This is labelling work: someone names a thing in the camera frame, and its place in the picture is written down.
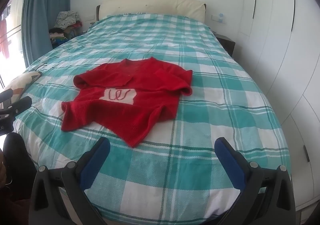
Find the red knit sweater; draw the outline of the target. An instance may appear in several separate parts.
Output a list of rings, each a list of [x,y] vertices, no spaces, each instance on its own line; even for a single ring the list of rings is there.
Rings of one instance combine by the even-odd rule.
[[[153,57],[105,63],[73,79],[79,94],[62,102],[62,131],[93,122],[134,148],[158,122],[174,119],[182,95],[193,91],[192,70]]]

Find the pile of clothes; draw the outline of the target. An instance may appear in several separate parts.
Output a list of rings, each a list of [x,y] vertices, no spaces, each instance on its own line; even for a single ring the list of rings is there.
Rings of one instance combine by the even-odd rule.
[[[74,37],[79,36],[81,30],[82,22],[78,12],[59,12],[54,27],[49,30],[49,37],[52,47],[57,48]]]

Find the patterned cushion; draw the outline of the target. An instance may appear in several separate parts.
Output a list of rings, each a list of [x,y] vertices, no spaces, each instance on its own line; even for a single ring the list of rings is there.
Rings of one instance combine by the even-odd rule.
[[[20,76],[13,79],[9,85],[5,87],[5,90],[12,89],[13,95],[10,98],[10,102],[14,103],[19,100],[22,94],[26,91],[29,86],[32,85],[42,76],[40,71],[32,71],[21,74]]]

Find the red hanging garment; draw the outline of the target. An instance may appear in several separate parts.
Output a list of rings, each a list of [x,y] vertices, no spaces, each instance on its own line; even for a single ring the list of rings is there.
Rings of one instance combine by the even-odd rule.
[[[9,58],[9,44],[8,44],[8,39],[7,39],[7,22],[6,22],[6,20],[1,20],[0,35],[1,35],[1,40],[0,40],[1,52],[3,53],[5,58]]]

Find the teal plaid bed cover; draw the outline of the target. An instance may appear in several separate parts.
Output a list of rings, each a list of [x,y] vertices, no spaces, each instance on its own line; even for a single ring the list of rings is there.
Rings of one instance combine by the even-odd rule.
[[[86,194],[122,224],[201,224],[239,191],[218,160],[224,137],[248,161],[290,168],[269,101],[210,28],[183,16],[119,14],[40,57],[31,107],[14,122],[37,166],[61,168],[106,137]]]

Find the blue curtain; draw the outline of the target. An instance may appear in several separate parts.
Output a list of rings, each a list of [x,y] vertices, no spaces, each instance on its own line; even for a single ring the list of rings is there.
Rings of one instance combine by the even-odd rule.
[[[69,11],[71,0],[23,0],[22,50],[25,66],[51,51],[49,30],[61,11]]]

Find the white wardrobe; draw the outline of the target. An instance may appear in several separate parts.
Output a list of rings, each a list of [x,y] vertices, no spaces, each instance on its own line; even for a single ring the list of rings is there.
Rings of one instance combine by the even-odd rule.
[[[291,159],[297,223],[319,206],[319,5],[244,0],[236,61],[272,105]]]

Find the dark wooden nightstand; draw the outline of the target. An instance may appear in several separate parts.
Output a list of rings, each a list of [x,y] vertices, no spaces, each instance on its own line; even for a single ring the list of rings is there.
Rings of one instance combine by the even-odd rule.
[[[230,38],[227,36],[215,34],[217,40],[219,43],[222,45],[222,47],[225,49],[225,51],[232,57],[234,48],[235,48],[235,42],[232,41]]]

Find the cream padded headboard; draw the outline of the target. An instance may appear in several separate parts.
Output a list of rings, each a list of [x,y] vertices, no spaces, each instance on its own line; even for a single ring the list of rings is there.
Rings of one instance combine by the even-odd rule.
[[[198,0],[106,0],[96,7],[96,18],[127,13],[179,15],[204,23],[206,4]]]

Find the wall switch panel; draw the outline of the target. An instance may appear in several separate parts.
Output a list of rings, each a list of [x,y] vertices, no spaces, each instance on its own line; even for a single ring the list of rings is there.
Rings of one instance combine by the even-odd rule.
[[[225,23],[225,17],[224,17],[224,14],[223,13],[220,13],[220,14],[212,14],[210,19],[214,22],[217,22],[217,23],[221,23],[221,24],[224,24]]]

